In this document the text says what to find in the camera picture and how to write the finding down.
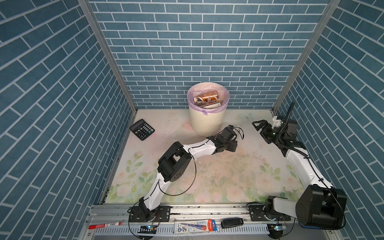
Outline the frosted clear square bottle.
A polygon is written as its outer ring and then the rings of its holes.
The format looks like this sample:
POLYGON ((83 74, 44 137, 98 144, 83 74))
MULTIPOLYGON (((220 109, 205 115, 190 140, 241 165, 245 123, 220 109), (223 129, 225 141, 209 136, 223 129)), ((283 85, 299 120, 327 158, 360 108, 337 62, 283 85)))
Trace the frosted clear square bottle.
POLYGON ((204 105, 203 108, 204 109, 217 109, 221 106, 222 106, 221 102, 216 102, 216 103, 210 103, 210 104, 204 105))

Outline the brown coffee bottle upright-lying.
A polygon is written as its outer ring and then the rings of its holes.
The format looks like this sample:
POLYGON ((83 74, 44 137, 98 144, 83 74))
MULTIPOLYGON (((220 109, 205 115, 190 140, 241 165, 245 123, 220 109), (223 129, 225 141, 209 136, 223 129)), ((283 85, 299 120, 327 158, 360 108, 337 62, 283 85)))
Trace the brown coffee bottle upright-lying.
POLYGON ((219 99, 219 94, 217 91, 204 93, 193 98, 195 103, 202 103, 202 102, 211 103, 212 101, 215 101, 218 99, 219 99))

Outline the brown coffee bottle sideways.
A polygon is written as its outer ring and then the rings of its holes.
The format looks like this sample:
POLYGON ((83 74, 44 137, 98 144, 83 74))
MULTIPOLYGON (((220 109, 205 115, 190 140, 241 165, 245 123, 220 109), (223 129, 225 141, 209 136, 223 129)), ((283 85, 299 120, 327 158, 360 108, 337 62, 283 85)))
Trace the brown coffee bottle sideways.
POLYGON ((216 104, 215 101, 213 101, 213 102, 198 102, 198 103, 196 103, 196 106, 203 108, 203 107, 214 105, 214 104, 216 104))

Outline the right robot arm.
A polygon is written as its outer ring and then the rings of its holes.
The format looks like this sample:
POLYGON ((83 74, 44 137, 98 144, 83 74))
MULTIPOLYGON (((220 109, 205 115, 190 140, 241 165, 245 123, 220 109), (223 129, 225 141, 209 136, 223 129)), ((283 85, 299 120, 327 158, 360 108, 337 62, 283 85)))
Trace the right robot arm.
POLYGON ((345 208, 347 195, 335 188, 315 166, 305 145, 297 141, 298 122, 290 118, 295 103, 292 102, 284 117, 254 121, 252 125, 267 144, 276 145, 291 163, 303 187, 297 201, 269 196, 264 213, 269 219, 283 216, 294 218, 303 227, 327 231, 340 230, 346 226, 345 208))

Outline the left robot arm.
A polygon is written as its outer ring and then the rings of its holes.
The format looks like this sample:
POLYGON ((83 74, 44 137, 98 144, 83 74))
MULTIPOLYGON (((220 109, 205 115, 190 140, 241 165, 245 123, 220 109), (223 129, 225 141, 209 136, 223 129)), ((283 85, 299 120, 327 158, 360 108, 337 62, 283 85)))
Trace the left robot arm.
POLYGON ((179 194, 168 194, 166 190, 171 183, 184 174, 190 162, 224 151, 235 152, 239 133, 236 127, 229 125, 218 134, 195 144, 173 143, 158 161, 158 173, 148 194, 130 208, 133 217, 138 218, 139 222, 149 222, 160 218, 158 212, 163 196, 179 196, 179 194))

